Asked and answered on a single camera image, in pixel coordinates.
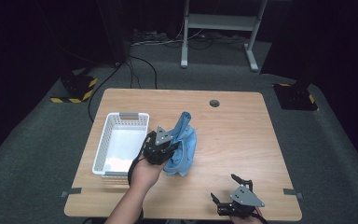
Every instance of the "gray carpet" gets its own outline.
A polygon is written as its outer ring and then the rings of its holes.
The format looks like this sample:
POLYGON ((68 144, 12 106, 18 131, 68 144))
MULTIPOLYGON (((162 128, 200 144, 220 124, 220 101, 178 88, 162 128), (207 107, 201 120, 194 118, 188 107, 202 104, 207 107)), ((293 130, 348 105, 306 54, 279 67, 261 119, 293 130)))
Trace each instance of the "gray carpet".
MULTIPOLYGON (((269 46, 255 43, 259 65, 269 46)), ((180 68, 180 48, 137 46, 131 55, 154 65, 159 89, 261 92, 295 190, 304 197, 298 200, 303 213, 298 223, 358 223, 358 154, 317 87, 309 90, 319 111, 281 110, 272 83, 294 81, 252 73, 241 43, 190 49, 187 69, 180 68)), ((131 64, 141 87, 154 89, 151 67, 133 58, 131 64)), ((113 71, 100 66, 90 75, 99 79, 98 87, 113 71)), ((91 115, 95 116, 104 89, 130 87, 139 88, 138 81, 133 77, 131 85, 130 69, 123 64, 95 93, 91 115)), ((0 223, 75 224, 85 219, 64 214, 66 198, 61 193, 72 186, 92 123, 88 103, 49 101, 49 96, 64 95, 57 81, 0 147, 0 223)))

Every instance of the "wrist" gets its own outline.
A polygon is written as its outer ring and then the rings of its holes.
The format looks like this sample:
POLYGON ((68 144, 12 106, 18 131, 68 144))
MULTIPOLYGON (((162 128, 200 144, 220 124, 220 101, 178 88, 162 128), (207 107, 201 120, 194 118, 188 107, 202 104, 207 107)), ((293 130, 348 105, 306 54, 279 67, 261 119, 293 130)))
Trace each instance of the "wrist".
POLYGON ((142 184, 136 184, 133 183, 130 185, 129 191, 134 192, 136 194, 143 194, 146 195, 146 193, 151 189, 151 187, 142 185, 142 184))

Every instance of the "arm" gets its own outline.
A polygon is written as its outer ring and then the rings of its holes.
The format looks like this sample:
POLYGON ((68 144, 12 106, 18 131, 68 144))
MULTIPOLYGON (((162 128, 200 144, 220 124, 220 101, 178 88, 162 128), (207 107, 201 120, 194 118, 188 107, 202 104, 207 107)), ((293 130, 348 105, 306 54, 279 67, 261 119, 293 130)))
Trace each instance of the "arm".
POLYGON ((134 223, 142 211, 142 205, 146 193, 156 184, 165 163, 161 165, 151 165, 141 156, 136 164, 132 177, 131 186, 121 198, 105 224, 134 223))
MULTIPOLYGON (((261 211, 260 209, 258 209, 258 207, 255 209, 254 213, 262 216, 261 211)), ((262 224, 263 223, 260 219, 256 217, 246 217, 246 218, 229 217, 229 218, 234 224, 262 224)))

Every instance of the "table hole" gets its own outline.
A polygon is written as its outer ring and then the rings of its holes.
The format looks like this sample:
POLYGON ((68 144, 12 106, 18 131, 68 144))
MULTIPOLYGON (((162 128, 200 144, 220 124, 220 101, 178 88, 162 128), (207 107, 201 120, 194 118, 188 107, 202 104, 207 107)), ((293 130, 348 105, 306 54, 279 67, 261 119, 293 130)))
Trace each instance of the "table hole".
POLYGON ((217 100, 211 100, 211 101, 209 102, 209 105, 210 105, 211 107, 218 107, 218 106, 220 106, 220 103, 219 103, 217 100))

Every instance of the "human hand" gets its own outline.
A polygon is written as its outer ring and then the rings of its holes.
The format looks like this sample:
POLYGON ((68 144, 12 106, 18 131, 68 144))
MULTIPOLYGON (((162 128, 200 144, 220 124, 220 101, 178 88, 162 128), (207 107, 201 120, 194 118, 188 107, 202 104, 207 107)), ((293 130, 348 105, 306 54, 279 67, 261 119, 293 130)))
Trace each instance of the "human hand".
POLYGON ((149 191, 158 181, 159 174, 167 162, 161 165, 150 164, 142 155, 135 165, 131 176, 131 188, 149 191))
MULTIPOLYGON (((261 212, 260 209, 258 209, 258 207, 255 208, 255 213, 261 216, 261 212)), ((229 217, 229 218, 234 224, 263 224, 263 222, 260 219, 251 216, 248 216, 246 218, 242 218, 242 217, 229 217)))

